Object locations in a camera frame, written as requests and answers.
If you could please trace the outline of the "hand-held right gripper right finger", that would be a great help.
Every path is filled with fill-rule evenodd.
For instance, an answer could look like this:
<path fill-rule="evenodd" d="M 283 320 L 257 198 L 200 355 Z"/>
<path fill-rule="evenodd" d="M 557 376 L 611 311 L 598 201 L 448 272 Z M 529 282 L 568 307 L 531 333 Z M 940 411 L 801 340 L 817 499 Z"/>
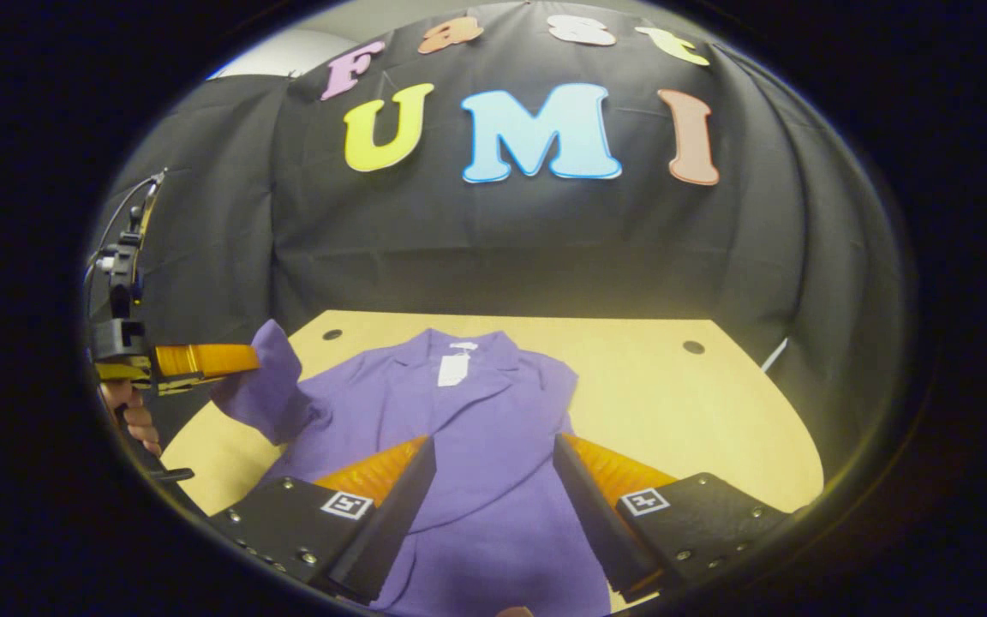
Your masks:
<path fill-rule="evenodd" d="M 626 602 L 718 577 L 788 516 L 712 473 L 678 479 L 575 434 L 553 438 L 553 468 Z"/>

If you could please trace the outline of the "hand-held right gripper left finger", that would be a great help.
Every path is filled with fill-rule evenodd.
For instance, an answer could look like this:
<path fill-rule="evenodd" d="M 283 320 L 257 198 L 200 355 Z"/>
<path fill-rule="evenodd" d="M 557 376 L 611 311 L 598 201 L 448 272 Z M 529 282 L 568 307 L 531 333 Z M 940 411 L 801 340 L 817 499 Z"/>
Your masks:
<path fill-rule="evenodd" d="M 283 476 L 259 485 L 209 524 L 286 577 L 369 605 L 435 473 L 434 438 L 419 436 L 313 482 Z"/>

